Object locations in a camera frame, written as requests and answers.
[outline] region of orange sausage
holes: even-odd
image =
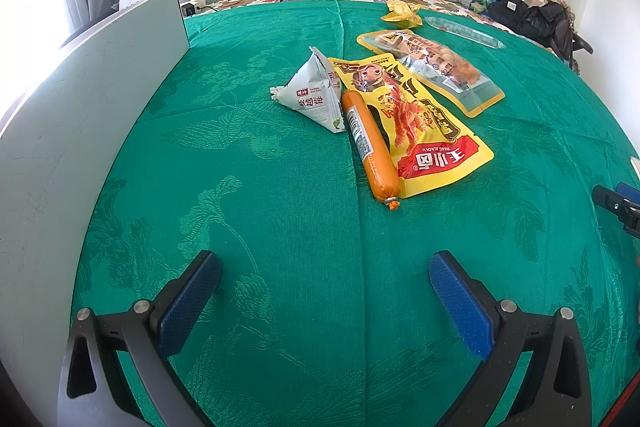
[[[398,171],[367,104],[359,92],[348,89],[342,96],[342,108],[362,158],[371,192],[389,210],[396,210],[400,205]]]

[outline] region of spicy snack bag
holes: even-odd
[[[449,185],[494,157],[390,53],[329,61],[347,89],[377,110],[398,169],[401,198]]]
[[[470,118],[504,98],[502,90],[468,60],[411,30],[364,33],[358,42],[374,53],[391,53],[421,83],[446,96]]]

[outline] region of yellow crumpled wrapper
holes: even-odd
[[[404,1],[387,1],[389,13],[380,17],[383,21],[393,24],[403,30],[422,26],[422,19],[418,15],[419,4],[408,4]]]

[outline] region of blue gripper pad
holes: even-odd
[[[158,321],[158,352],[162,357],[180,353],[202,309],[217,288],[222,264],[208,252]]]
[[[616,192],[623,198],[626,198],[635,204],[640,204],[640,190],[637,188],[633,188],[631,185],[621,182],[616,187]]]
[[[494,347],[491,320],[465,282],[439,253],[429,261],[429,280],[467,349],[486,360]]]

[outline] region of rice dumpling snack package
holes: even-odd
[[[329,60],[317,48],[310,49],[311,57],[287,84],[271,87],[271,100],[301,112],[331,132],[342,132],[340,80]]]
[[[449,185],[494,157],[393,55],[329,61],[347,89],[359,91],[380,119],[398,170],[399,197]]]
[[[411,30],[364,33],[358,42],[374,53],[391,53],[421,83],[471,118],[504,98],[502,90],[468,60]]]

